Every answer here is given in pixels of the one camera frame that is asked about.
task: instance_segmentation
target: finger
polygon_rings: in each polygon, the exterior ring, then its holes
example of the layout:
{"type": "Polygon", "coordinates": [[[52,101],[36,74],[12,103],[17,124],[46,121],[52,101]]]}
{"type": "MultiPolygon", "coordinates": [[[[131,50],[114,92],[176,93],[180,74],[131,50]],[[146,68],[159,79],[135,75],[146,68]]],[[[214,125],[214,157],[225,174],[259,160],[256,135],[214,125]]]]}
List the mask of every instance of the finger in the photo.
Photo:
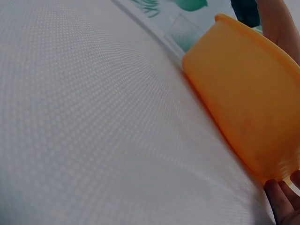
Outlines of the finger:
{"type": "Polygon", "coordinates": [[[277,224],[294,212],[294,208],[287,199],[276,180],[269,180],[264,185],[264,190],[271,204],[277,224]]]}
{"type": "Polygon", "coordinates": [[[293,208],[295,210],[300,210],[300,197],[295,192],[293,192],[284,181],[280,181],[278,184],[287,199],[292,204],[293,208]]]}
{"type": "Polygon", "coordinates": [[[296,171],[291,175],[291,181],[294,183],[294,185],[300,189],[300,171],[296,171]]]}

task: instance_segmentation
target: mattress surface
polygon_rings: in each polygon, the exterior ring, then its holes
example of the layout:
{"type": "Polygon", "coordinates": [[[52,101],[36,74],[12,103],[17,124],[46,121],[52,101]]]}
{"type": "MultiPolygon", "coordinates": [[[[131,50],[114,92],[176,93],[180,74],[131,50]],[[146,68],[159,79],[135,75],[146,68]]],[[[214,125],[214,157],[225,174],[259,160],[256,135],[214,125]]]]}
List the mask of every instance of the mattress surface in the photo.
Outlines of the mattress surface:
{"type": "Polygon", "coordinates": [[[272,224],[159,44],[109,0],[0,0],[0,223],[272,224]]]}

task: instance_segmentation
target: green leaf print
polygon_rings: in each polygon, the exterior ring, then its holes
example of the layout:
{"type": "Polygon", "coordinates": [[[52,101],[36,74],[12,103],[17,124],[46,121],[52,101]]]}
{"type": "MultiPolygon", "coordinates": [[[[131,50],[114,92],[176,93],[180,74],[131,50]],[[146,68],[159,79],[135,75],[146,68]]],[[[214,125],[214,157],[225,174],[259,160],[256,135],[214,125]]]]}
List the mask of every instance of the green leaf print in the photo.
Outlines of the green leaf print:
{"type": "Polygon", "coordinates": [[[158,0],[131,0],[140,10],[145,13],[149,18],[155,17],[160,13],[158,7],[158,0]]]}
{"type": "Polygon", "coordinates": [[[180,32],[172,33],[171,37],[185,53],[187,53],[198,40],[198,38],[193,37],[191,34],[182,34],[180,32]]]}
{"type": "Polygon", "coordinates": [[[177,4],[179,8],[185,11],[196,11],[208,6],[206,0],[169,0],[177,4]]]}

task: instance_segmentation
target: white textured fabric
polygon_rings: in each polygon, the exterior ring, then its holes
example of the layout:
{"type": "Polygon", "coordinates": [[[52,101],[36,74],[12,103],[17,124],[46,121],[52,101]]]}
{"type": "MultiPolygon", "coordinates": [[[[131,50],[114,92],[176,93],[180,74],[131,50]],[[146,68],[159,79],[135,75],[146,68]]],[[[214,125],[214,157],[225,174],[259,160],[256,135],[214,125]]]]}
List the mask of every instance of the white textured fabric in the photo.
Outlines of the white textured fabric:
{"type": "Polygon", "coordinates": [[[272,224],[180,77],[109,0],[0,0],[0,224],[272,224]]]}

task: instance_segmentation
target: dotted fabric pattern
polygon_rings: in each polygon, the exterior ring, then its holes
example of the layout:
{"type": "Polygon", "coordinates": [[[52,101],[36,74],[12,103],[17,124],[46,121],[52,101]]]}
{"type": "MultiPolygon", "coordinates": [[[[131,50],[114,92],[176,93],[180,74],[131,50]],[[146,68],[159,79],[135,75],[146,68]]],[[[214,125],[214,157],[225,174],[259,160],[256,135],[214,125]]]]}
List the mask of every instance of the dotted fabric pattern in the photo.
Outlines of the dotted fabric pattern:
{"type": "Polygon", "coordinates": [[[55,0],[0,34],[0,224],[272,224],[144,53],[55,0]]]}

